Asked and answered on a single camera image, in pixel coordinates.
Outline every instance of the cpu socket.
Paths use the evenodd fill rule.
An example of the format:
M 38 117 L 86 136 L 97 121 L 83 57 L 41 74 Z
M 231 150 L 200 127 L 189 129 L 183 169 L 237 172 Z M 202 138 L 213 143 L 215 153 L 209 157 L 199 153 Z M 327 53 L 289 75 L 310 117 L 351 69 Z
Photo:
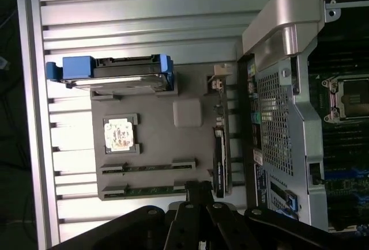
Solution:
M 369 75 L 342 75 L 322 82 L 329 89 L 328 123 L 369 118 Z

